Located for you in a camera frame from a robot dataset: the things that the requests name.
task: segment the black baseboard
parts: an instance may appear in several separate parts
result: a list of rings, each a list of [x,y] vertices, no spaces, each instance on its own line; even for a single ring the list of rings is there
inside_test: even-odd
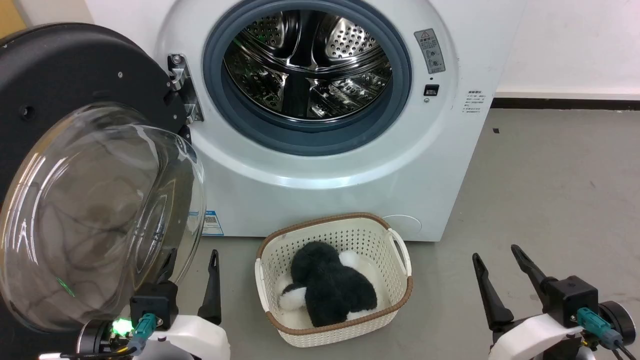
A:
[[[640,101],[633,100],[586,100],[586,99],[525,99],[519,97],[496,97],[493,109],[583,109],[583,110],[634,110],[640,111]]]

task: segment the stainless steel drum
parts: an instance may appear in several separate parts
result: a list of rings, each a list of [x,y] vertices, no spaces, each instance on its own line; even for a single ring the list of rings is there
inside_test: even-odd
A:
[[[256,19],[229,45],[224,62],[255,104],[300,122],[352,115],[374,102],[392,76],[366,29],[311,10]]]

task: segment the cable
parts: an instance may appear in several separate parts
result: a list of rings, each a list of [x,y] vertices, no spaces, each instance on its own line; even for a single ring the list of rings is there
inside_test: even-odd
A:
[[[622,358],[622,356],[620,355],[620,353],[616,350],[616,349],[612,349],[611,352],[616,356],[616,359],[618,360],[624,360]]]
[[[630,360],[636,360],[636,357],[633,356],[633,354],[631,354],[631,352],[629,350],[627,350],[627,348],[622,345],[622,343],[620,343],[619,341],[616,341],[616,346],[618,347],[618,349],[620,349],[620,351],[622,351],[623,353],[625,353],[625,355],[630,359]]]
[[[85,352],[80,354],[60,354],[60,359],[73,359],[73,360],[85,360],[85,359],[117,359],[119,357],[126,357],[134,352],[136,352],[136,348],[122,348],[116,352],[103,352],[103,353],[95,353],[95,352]]]

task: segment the laundry basket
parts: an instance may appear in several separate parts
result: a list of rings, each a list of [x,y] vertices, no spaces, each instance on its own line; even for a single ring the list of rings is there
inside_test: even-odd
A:
[[[307,329],[284,326],[281,323],[284,312],[278,305],[280,293],[276,282],[290,272],[291,260],[298,249],[312,241],[329,243],[339,252],[353,250],[366,257],[379,272],[380,291],[388,297],[388,306],[373,314],[335,325]],[[283,339],[295,347],[336,343],[385,326],[409,299],[413,287],[411,261],[402,238],[382,218],[368,213],[321,218],[269,235],[258,250],[255,282],[267,318]]]

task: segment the black fur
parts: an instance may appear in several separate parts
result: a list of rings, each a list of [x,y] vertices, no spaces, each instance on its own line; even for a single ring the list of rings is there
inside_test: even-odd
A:
[[[302,247],[293,257],[291,277],[294,283],[282,293],[307,287],[305,302],[315,327],[343,322],[350,311],[372,310],[378,302],[369,280],[342,265],[338,252],[326,243]]]

